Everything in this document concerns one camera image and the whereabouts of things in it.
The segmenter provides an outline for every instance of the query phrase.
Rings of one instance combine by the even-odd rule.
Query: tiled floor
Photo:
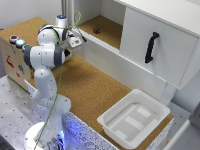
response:
[[[0,78],[5,76],[5,75],[6,75],[6,72],[5,72],[5,69],[4,69],[3,60],[1,58],[1,50],[0,50]]]

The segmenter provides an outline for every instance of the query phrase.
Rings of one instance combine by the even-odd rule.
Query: open cubby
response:
[[[126,7],[114,0],[72,0],[73,11],[69,11],[69,22],[74,23],[73,14],[82,14],[79,28],[98,39],[120,49]],[[93,29],[98,27],[99,34]]]

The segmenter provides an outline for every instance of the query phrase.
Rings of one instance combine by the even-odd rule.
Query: cabinet handle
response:
[[[147,48],[147,53],[145,56],[145,63],[148,64],[149,62],[151,62],[153,60],[153,57],[151,57],[151,53],[153,50],[153,45],[154,45],[154,40],[157,39],[159,37],[159,34],[156,32],[153,32],[153,36],[151,37],[150,41],[149,41],[149,45]]]

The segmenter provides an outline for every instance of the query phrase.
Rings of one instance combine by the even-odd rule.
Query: white plastic bin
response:
[[[135,149],[169,113],[169,108],[135,89],[97,120],[122,147]]]

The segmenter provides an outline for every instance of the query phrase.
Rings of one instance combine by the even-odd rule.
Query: white cabinet door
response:
[[[145,56],[153,32],[159,37],[154,40],[153,60],[146,64]],[[120,54],[179,86],[197,40],[193,35],[127,8]]]

